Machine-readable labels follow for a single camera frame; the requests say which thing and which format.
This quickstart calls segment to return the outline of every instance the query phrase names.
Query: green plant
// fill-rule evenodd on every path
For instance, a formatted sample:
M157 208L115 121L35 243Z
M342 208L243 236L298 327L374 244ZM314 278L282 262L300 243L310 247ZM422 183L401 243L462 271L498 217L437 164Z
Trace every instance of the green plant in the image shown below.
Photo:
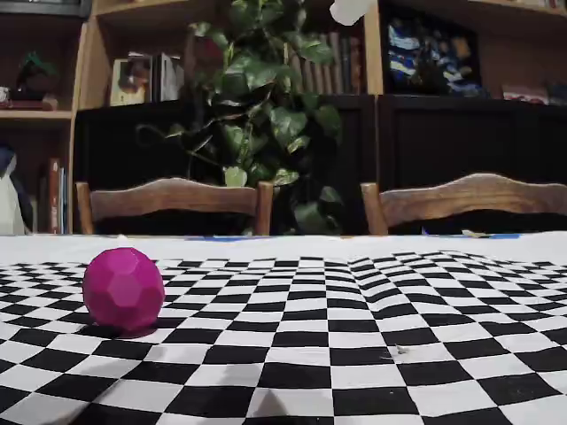
M340 196L323 183L341 141L341 119L317 95L298 92L300 76L291 66L293 55L333 60L330 47L305 32L306 20L304 0L233 0L228 28L191 25L196 37L220 48L223 67L195 80L197 122L163 135L190 156L193 180L252 187L272 181L279 234L341 231Z

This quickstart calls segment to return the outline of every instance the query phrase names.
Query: magenta faceted ball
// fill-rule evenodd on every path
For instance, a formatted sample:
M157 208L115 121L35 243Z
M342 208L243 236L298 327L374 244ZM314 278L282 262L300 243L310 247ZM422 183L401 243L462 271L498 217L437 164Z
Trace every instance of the magenta faceted ball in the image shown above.
M97 324L126 332L152 325L166 298L158 268L134 248L96 256L85 272L82 295Z

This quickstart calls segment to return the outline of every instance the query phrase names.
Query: chair backrest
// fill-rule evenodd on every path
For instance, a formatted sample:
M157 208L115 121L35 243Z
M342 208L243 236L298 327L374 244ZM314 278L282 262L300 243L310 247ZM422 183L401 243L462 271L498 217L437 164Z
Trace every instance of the chair backrest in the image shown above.
M162 210L242 213L254 217L256 235L269 235L274 187L268 182L260 182L257 189L225 188L171 178L125 190L90 192L85 182L77 182L76 188L85 235L93 235L94 222L102 219L134 217Z
M567 186L518 182L498 174L471 174L424 189L379 193L375 183L361 185L371 235L416 220L442 219L477 210L567 215Z

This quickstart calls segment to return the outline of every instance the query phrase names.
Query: book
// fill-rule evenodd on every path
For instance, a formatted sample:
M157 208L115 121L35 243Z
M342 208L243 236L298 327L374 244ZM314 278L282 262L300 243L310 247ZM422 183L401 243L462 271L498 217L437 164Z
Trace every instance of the book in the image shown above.
M326 34L321 34L321 41L328 46L330 46L329 36ZM331 65L323 65L322 66L322 73L325 82L325 93L328 95L332 95L334 93L333 90L333 82L332 82L332 74L331 74Z
M160 53L153 56L151 61L151 101L179 99L184 80L179 58Z
M110 106L150 102L151 66L146 56L114 60Z
M37 231L46 233L50 228L49 185L45 166L40 169L37 185Z
M311 68L311 62L303 59L301 61L301 68L303 69L303 77L306 91L311 93L315 92L315 79L313 78L313 70Z
M301 59L295 53L291 57L291 68L298 75L297 91L303 93L303 73L301 72Z
M530 104L549 104L549 96L543 87L502 86L504 100L517 100Z
M29 203L32 205L32 228L29 229L32 233L38 233L39 232L39 204L37 201L37 197L31 195L29 197Z
M362 92L361 41L357 37L351 37L351 85L353 93L360 95Z
M64 168L63 177L63 233L67 235L69 233L69 222L68 222L68 211L69 211L69 180L68 172Z
M59 167L59 199L58 199L58 211L57 211L57 220L58 220L58 227L59 233L65 233L65 227L63 224L63 198L65 196L65 168L62 166Z
M313 73L315 77L315 88L317 90L317 93L323 95L325 93L325 81L322 76L322 65L312 62L311 66L313 67Z
M351 40L349 36L340 37L340 60L343 74L343 90L345 93L353 93L351 83Z
M334 93L341 95L345 93L343 88L343 72L340 56L340 37L338 33L330 33L330 47L333 50L334 63L332 66L333 88Z
M59 233L59 160L50 158L48 167L49 184L49 233Z

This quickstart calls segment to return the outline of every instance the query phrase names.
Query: tablecloth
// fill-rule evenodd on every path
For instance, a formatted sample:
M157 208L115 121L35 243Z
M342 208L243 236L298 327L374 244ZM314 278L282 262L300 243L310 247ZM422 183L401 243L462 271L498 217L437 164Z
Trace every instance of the tablecloth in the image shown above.
M0 423L565 423L567 235L0 238ZM155 330L96 326L99 252L156 261Z

